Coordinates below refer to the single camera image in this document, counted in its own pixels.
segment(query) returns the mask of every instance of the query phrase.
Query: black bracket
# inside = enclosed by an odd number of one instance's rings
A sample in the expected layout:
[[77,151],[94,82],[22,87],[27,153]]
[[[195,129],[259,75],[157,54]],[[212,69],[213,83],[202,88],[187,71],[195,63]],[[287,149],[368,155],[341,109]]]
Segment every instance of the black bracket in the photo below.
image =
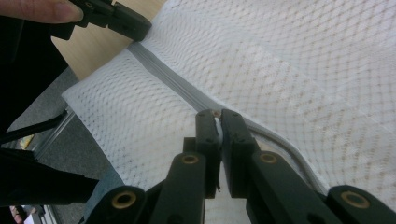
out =
[[103,28],[108,26],[110,30],[125,35],[133,41],[141,41],[151,28],[148,19],[118,2],[114,6],[111,5],[111,0],[71,0],[71,2],[82,9],[84,18],[78,22],[52,25],[49,29],[51,35],[68,40],[75,25],[85,28],[88,23],[92,23]]

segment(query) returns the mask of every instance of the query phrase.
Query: wooden surface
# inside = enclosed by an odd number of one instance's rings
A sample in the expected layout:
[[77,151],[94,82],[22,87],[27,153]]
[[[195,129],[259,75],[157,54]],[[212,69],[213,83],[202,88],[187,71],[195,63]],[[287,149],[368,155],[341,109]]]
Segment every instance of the wooden surface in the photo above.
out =
[[[152,21],[165,1],[119,0],[118,2]],[[56,37],[53,37],[52,41],[80,80],[110,61],[132,42],[128,37],[92,24],[87,28],[75,26],[71,38],[67,41]]]

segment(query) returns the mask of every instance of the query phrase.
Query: black clamp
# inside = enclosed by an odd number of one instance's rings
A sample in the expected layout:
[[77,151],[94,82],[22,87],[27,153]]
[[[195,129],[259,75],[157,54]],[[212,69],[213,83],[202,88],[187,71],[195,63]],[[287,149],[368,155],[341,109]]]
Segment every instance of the black clamp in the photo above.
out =
[[151,22],[139,13],[131,10],[121,3],[111,5],[111,0],[71,0],[84,12],[82,21],[64,24],[54,24],[49,33],[58,38],[68,40],[73,33],[75,25],[87,27],[88,23],[108,28],[133,41],[141,41],[151,28]]
[[219,188],[221,161],[231,197],[247,200],[253,224],[396,223],[396,214],[362,189],[337,186],[325,196],[309,188],[281,156],[260,150],[240,114],[224,109],[220,121],[223,140],[215,114],[199,112],[196,137],[184,139],[163,182],[147,192],[113,189],[85,224],[202,224],[205,199]]

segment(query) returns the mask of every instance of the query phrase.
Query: zipper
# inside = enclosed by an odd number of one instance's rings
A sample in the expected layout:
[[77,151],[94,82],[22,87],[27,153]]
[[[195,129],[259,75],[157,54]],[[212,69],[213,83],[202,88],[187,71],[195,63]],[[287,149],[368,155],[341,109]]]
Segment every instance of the zipper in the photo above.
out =
[[[128,47],[128,50],[152,75],[154,75],[171,90],[181,96],[197,112],[205,109],[221,111],[221,109],[227,108],[226,106],[215,102],[203,92],[192,86],[188,81],[175,73],[140,43],[135,42],[131,44]],[[297,147],[295,147],[281,135],[261,126],[253,120],[247,118],[244,118],[244,120],[247,127],[252,132],[275,142],[280,147],[285,149],[285,151],[292,157],[293,161],[302,171],[303,176],[306,178],[308,184],[317,192],[326,194],[326,188],[318,180],[314,171],[306,162],[304,157],[300,154]]]

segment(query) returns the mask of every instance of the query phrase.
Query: gray floor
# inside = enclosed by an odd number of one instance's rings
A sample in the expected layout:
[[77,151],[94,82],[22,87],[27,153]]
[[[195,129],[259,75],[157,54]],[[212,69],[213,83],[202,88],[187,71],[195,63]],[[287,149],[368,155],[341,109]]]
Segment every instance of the gray floor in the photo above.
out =
[[[12,124],[10,130],[26,127],[61,114],[67,107],[61,94],[77,82],[73,72],[66,69]],[[50,131],[35,135],[28,149],[34,148],[49,133]],[[20,148],[18,142],[3,147]],[[61,171],[95,179],[100,179],[110,166],[102,150],[77,116],[67,124],[61,134],[45,150],[39,162]],[[77,224],[83,215],[84,205],[82,203],[54,205],[58,223]]]

